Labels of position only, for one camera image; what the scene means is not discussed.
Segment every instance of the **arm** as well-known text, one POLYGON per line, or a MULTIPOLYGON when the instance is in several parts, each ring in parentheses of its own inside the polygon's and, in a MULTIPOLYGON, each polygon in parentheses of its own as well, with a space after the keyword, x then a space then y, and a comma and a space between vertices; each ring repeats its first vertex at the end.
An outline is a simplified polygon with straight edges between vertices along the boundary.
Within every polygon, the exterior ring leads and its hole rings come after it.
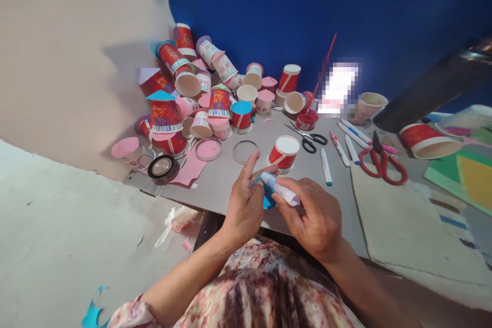
POLYGON ((277 182, 300 196, 306 215, 274 194, 292 235, 333 276, 338 286, 357 307, 362 320, 375 327, 420 327, 384 289, 341 236, 341 211, 337 199, 310 179, 277 182))
POLYGON ((234 183, 225 221, 220 229, 188 259, 152 286, 141 301, 163 327, 172 326, 186 311, 196 294, 217 277, 229 256, 255 236, 263 220, 263 182, 253 188, 262 172, 275 173, 277 166, 253 174, 259 152, 248 159, 234 183))

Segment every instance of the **yellow paper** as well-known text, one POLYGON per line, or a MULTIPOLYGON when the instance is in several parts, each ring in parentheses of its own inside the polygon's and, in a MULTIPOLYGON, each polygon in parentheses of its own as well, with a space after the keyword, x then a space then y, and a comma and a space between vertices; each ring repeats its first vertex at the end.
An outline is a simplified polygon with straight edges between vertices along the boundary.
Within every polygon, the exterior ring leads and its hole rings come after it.
POLYGON ((492 211, 492 167, 458 155, 461 184, 468 198, 492 211))

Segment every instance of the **floral dress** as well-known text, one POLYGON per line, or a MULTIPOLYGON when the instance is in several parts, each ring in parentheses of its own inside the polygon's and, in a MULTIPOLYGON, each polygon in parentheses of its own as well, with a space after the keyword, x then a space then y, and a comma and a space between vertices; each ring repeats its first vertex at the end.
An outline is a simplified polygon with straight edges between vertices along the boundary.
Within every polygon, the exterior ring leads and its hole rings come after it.
MULTIPOLYGON (((109 328, 160 327, 141 295, 109 328)), ((363 327, 336 286, 288 247, 257 236, 227 260, 175 327, 363 327)))

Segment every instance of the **beige wall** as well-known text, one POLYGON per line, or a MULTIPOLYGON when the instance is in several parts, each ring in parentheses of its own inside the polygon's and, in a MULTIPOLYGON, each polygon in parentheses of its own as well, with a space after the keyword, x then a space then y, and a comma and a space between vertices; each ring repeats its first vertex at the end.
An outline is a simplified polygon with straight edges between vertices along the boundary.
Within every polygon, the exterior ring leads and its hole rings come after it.
POLYGON ((148 113, 137 71, 173 24, 167 0, 0 0, 0 138, 122 180, 109 149, 148 113))

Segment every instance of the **red scissors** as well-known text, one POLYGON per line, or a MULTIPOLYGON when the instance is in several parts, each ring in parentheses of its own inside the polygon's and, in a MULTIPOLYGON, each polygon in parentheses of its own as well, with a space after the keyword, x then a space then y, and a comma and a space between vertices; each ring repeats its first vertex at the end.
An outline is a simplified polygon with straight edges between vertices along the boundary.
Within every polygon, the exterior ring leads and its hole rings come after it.
POLYGON ((408 173, 406 172, 406 169, 403 167, 403 165, 400 162, 398 162, 392 156, 388 158, 387 154, 383 150, 383 146, 381 146, 381 143, 379 142, 378 134, 376 133, 376 131, 374 131, 374 135, 373 135, 373 148, 362 151, 359 154, 359 160, 362 170, 365 171, 371 177, 374 178, 383 177, 383 179, 386 182, 394 186, 401 186, 402 184, 408 181, 408 173), (364 161, 362 160, 362 157, 368 152, 371 153, 371 159, 373 161, 373 164, 376 166, 377 173, 370 171, 365 166, 364 161), (401 180, 395 181, 388 177, 387 174, 388 161, 391 162, 391 164, 393 164, 396 170, 401 173, 401 180))

